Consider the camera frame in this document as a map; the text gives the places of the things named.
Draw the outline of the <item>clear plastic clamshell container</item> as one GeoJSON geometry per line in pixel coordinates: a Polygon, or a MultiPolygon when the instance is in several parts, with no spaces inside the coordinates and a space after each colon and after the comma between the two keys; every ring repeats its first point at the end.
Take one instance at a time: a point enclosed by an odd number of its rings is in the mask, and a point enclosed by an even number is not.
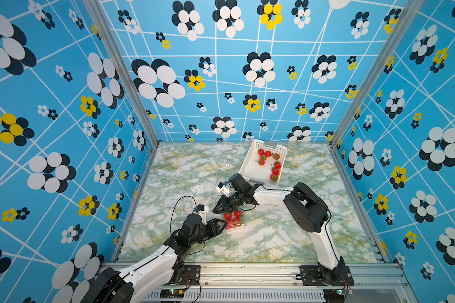
{"type": "Polygon", "coordinates": [[[240,229],[246,226],[246,220],[244,219],[242,210],[225,213],[223,216],[226,221],[226,225],[224,227],[225,231],[240,229]]]}

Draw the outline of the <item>white perforated plastic basket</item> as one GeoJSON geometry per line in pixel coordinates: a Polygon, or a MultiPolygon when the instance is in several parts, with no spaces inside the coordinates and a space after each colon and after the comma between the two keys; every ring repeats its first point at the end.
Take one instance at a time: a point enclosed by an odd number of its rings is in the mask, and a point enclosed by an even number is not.
{"type": "Polygon", "coordinates": [[[278,187],[288,149],[261,140],[254,140],[243,161],[239,174],[251,183],[278,187]]]}

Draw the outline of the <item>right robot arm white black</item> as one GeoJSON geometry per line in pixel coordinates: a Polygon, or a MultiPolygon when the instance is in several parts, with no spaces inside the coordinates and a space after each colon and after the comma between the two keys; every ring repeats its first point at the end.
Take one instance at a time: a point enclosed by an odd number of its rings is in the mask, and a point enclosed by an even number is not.
{"type": "Polygon", "coordinates": [[[336,249],[328,228],[331,212],[322,199],[306,184],[297,183],[292,188],[267,188],[263,184],[251,185],[241,174],[235,174],[225,183],[219,183],[216,191],[221,198],[213,213],[239,211],[243,204],[284,205],[296,224],[308,232],[318,257],[318,271],[326,285],[334,285],[343,279],[345,261],[336,249]]]}

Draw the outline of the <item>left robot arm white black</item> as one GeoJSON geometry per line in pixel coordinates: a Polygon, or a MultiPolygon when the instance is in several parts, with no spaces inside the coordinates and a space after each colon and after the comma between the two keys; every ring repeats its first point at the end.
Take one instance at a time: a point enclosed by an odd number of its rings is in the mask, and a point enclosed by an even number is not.
{"type": "Polygon", "coordinates": [[[183,273],[192,246],[221,235],[227,224],[218,218],[203,222],[200,215],[189,214],[152,255],[119,271],[103,270],[82,302],[140,302],[163,285],[192,280],[183,273]]]}

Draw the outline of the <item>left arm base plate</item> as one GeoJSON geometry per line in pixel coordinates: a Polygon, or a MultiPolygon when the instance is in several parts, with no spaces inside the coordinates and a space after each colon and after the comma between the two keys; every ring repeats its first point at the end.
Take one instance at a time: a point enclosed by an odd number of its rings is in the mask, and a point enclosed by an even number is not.
{"type": "Polygon", "coordinates": [[[164,285],[188,285],[189,282],[196,284],[200,279],[200,265],[184,264],[179,268],[175,268],[173,275],[167,279],[164,285]]]}

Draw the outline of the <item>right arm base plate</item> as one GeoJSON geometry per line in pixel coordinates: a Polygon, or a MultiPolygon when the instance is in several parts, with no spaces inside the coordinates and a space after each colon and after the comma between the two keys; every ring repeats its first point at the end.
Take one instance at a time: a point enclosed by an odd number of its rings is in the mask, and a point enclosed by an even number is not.
{"type": "Polygon", "coordinates": [[[300,272],[295,278],[302,281],[304,286],[352,287],[355,285],[353,275],[346,265],[336,267],[334,270],[328,270],[320,265],[302,265],[299,269],[300,272]]]}

